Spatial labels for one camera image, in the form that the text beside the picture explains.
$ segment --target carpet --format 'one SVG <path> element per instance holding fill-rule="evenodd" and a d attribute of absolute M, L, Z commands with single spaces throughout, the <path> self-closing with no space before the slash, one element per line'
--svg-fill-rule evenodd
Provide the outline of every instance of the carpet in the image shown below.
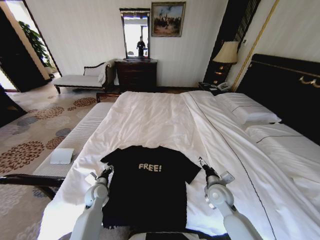
<path fill-rule="evenodd" d="M 28 113 L 0 128 L 0 176 L 32 174 L 97 104 L 97 92 L 62 87 L 58 94 L 51 83 L 24 93 L 8 92 Z M 33 186 L 0 185 L 0 239 L 37 239 L 49 202 Z"/>

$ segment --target wooden dresser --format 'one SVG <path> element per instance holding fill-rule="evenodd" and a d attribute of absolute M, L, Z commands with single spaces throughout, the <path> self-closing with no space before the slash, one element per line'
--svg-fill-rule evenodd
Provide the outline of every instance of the wooden dresser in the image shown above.
<path fill-rule="evenodd" d="M 153 91 L 157 85 L 157 63 L 155 59 L 116 60 L 121 90 Z"/>

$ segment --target bed bench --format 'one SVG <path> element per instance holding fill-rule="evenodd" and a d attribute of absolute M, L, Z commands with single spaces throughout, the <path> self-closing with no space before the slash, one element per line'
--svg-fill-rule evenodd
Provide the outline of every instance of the bed bench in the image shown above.
<path fill-rule="evenodd" d="M 0 177 L 0 184 L 30 185 L 40 189 L 50 199 L 55 192 L 50 187 L 60 187 L 74 160 L 78 157 L 87 140 L 107 116 L 113 102 L 96 104 L 77 126 L 66 136 L 57 148 L 74 149 L 70 164 L 50 164 L 51 154 L 38 166 L 32 175 L 8 174 Z"/>
<path fill-rule="evenodd" d="M 60 87 L 79 89 L 101 89 L 107 91 L 116 78 L 114 61 L 102 62 L 97 66 L 85 66 L 83 75 L 65 75 L 53 80 L 60 94 Z"/>

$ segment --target mirror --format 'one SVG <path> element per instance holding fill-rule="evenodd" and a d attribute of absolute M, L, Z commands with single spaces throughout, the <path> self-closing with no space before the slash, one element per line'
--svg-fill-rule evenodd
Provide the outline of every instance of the mirror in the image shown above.
<path fill-rule="evenodd" d="M 150 8 L 120 8 L 126 59 L 149 59 Z"/>

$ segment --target green leaves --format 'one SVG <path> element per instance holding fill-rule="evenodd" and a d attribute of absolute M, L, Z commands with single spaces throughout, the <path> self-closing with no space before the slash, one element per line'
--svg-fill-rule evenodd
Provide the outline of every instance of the green leaves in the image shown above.
<path fill-rule="evenodd" d="M 29 42 L 31 43 L 35 53 L 39 57 L 42 65 L 44 67 L 53 68 L 52 65 L 50 64 L 50 58 L 49 58 L 47 51 L 45 49 L 45 45 L 40 40 L 41 36 L 37 32 L 30 29 L 30 26 L 28 24 L 24 23 L 23 21 L 19 21 L 19 24 L 20 24 L 22 30 L 24 31 L 24 34 L 28 38 Z"/>

